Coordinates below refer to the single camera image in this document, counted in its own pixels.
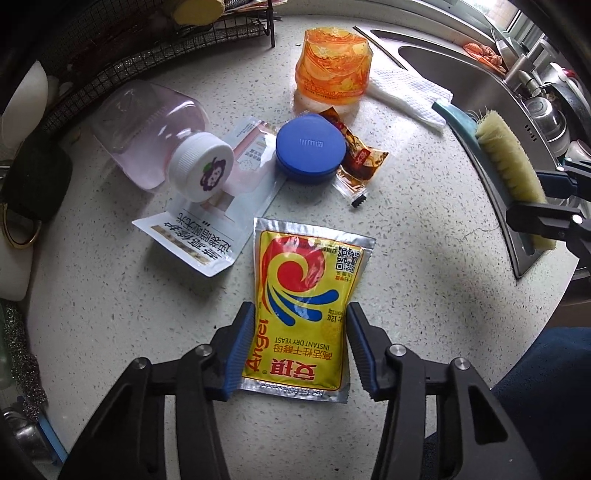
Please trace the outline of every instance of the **metal screw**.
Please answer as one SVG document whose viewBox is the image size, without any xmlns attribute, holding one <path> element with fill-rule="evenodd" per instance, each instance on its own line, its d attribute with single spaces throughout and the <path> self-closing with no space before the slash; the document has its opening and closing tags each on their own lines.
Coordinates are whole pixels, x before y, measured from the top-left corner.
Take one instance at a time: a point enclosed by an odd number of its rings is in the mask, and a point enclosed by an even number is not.
<svg viewBox="0 0 591 480">
<path fill-rule="evenodd" d="M 406 355 L 406 347 L 404 345 L 400 345 L 399 343 L 395 343 L 390 345 L 388 351 L 394 356 L 404 356 Z"/>
<path fill-rule="evenodd" d="M 456 358 L 453 361 L 453 364 L 459 370 L 468 370 L 470 368 L 470 362 L 468 360 L 466 360 L 465 358 L 463 358 L 463 357 Z"/>
<path fill-rule="evenodd" d="M 136 358 L 133 362 L 131 362 L 131 364 L 134 366 L 134 368 L 142 370 L 146 367 L 146 365 L 148 365 L 148 359 L 144 357 Z"/>
<path fill-rule="evenodd" d="M 207 343 L 202 343 L 201 345 L 195 347 L 195 353 L 198 356 L 209 356 L 213 353 L 213 348 Z"/>
</svg>

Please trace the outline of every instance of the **kitchen counter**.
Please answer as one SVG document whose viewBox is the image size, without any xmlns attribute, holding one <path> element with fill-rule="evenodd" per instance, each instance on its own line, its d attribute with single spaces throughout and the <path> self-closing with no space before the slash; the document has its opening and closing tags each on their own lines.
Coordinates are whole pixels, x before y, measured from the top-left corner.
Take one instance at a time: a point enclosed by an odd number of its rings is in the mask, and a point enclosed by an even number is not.
<svg viewBox="0 0 591 480">
<path fill-rule="evenodd" d="M 218 135 L 246 115 L 281 125 L 300 108 L 293 68 L 304 30 L 326 24 L 378 25 L 285 17 L 274 50 L 267 38 L 231 44 L 166 64 L 150 79 L 201 101 Z M 374 52 L 374 61 L 389 61 Z M 489 199 L 449 128 L 436 134 L 367 98 L 345 120 L 391 152 L 370 198 L 352 210 L 330 185 L 287 183 L 267 216 L 375 237 L 353 295 L 370 322 L 423 358 L 465 356 L 496 383 L 556 308 L 575 257 L 560 244 L 516 280 Z M 232 268 L 198 274 L 131 225 L 164 210 L 168 187 L 154 195 L 135 187 L 84 123 L 62 146 L 74 163 L 72 183 L 36 247 L 28 328 L 49 419 L 70 449 L 132 359 L 179 358 L 231 322 L 254 298 L 254 268 L 246 247 Z M 369 478 L 385 408 L 361 389 L 355 367 L 347 405 L 246 392 L 216 403 L 230 474 L 241 480 Z M 166 439 L 169 478 L 178 478 L 172 421 Z"/>
</svg>

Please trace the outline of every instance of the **blue plastic lid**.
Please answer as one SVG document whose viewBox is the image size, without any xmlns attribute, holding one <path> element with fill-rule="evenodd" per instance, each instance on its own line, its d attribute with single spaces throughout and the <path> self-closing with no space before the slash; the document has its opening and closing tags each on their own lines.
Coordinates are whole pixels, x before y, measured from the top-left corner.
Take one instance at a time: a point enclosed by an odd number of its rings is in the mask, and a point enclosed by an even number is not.
<svg viewBox="0 0 591 480">
<path fill-rule="evenodd" d="M 301 177 L 317 180 L 336 171 L 346 153 L 339 130 L 316 113 L 287 122 L 277 134 L 277 160 Z"/>
</svg>

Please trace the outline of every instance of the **brush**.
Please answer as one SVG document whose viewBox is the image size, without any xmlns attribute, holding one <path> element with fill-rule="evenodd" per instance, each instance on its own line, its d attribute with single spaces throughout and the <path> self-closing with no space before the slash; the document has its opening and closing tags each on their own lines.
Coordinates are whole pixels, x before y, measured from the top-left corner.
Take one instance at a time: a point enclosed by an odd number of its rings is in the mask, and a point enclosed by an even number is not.
<svg viewBox="0 0 591 480">
<path fill-rule="evenodd" d="M 518 202 L 548 203 L 534 167 L 518 138 L 499 113 L 491 110 L 478 122 L 476 139 L 488 153 L 512 197 Z M 556 248 L 556 241 L 530 235 L 536 250 Z"/>
<path fill-rule="evenodd" d="M 505 184 L 507 199 L 517 202 L 548 203 L 544 189 L 518 138 L 499 113 L 494 110 L 478 124 L 459 108 L 440 100 L 433 104 L 486 170 L 491 170 Z M 553 250 L 556 241 L 539 235 L 530 235 L 533 247 L 539 251 Z"/>
</svg>

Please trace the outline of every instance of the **small sauce packet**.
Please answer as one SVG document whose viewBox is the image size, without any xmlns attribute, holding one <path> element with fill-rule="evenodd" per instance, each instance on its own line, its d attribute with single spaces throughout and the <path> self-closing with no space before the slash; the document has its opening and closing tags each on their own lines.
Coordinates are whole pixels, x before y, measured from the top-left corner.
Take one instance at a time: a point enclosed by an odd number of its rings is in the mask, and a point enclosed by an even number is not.
<svg viewBox="0 0 591 480">
<path fill-rule="evenodd" d="M 343 317 L 374 244 L 330 228 L 255 219 L 257 323 L 241 388 L 347 401 Z"/>
<path fill-rule="evenodd" d="M 331 107 L 320 113 L 343 134 L 347 142 L 345 159 L 336 172 L 333 184 L 350 200 L 367 192 L 367 186 L 389 155 L 388 152 L 367 147 L 340 120 L 337 111 Z"/>
</svg>

